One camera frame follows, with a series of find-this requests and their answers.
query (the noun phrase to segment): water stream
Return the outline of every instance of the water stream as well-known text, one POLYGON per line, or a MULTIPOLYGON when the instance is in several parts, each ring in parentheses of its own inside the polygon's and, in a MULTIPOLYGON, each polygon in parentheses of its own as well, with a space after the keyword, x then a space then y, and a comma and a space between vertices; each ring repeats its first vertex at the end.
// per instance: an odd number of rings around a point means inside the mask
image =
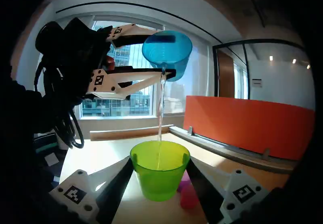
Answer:
POLYGON ((166 74, 163 69, 163 73, 160 76, 160 98, 159 98, 159 129, 158 129, 158 141, 159 141, 159 151, 158 151, 158 165, 157 170, 159 169, 160 162, 160 146, 162 140, 162 124, 163 124, 163 116, 164 116, 164 91, 165 91, 165 83, 166 83, 166 74))

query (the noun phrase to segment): green plastic cup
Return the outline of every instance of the green plastic cup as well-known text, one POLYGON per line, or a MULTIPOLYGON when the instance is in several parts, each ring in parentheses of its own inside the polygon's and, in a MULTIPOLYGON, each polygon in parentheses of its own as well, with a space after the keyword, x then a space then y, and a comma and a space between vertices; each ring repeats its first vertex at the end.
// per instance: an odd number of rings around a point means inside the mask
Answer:
POLYGON ((152 201, 172 198, 189 162, 189 151, 167 141, 149 141, 134 146, 130 158, 143 195, 152 201))

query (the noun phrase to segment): orange partition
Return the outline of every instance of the orange partition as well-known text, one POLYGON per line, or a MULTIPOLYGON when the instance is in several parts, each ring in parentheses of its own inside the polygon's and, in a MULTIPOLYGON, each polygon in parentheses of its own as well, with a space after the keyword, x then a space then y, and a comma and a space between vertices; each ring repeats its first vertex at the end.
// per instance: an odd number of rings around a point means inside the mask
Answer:
POLYGON ((263 154, 298 160, 311 139, 315 112, 280 103, 187 96, 184 129, 263 154))

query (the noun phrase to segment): wooden desk surface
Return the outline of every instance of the wooden desk surface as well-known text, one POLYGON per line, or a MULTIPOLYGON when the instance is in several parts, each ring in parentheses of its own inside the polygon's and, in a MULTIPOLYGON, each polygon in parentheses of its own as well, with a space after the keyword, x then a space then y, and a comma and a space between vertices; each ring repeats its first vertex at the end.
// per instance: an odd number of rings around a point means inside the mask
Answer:
MULTIPOLYGON (((131 148, 136 144, 156 139, 157 136, 93 142, 85 140, 84 148, 68 150, 63 164, 60 183, 78 169, 92 174, 106 168, 127 157, 130 154, 131 148)), ((289 177, 287 174, 275 174, 233 162, 171 133, 163 134, 162 139, 185 146, 191 156, 222 171, 231 173, 235 169, 242 169, 269 191, 275 187, 282 187, 289 177)), ((207 220, 200 206, 191 211, 183 210, 180 207, 180 195, 178 193, 165 202, 154 202, 145 199, 138 184, 136 174, 133 172, 113 223, 205 224, 207 220)))

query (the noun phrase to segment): blue plastic cup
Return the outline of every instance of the blue plastic cup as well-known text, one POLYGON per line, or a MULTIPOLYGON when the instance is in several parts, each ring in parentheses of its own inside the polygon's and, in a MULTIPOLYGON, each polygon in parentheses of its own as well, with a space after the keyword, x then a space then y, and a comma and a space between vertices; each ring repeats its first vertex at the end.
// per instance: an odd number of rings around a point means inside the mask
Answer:
POLYGON ((176 76, 168 80, 173 82, 184 75, 192 48, 187 35, 177 31, 160 31, 146 39, 143 56, 153 68, 175 69, 176 76))

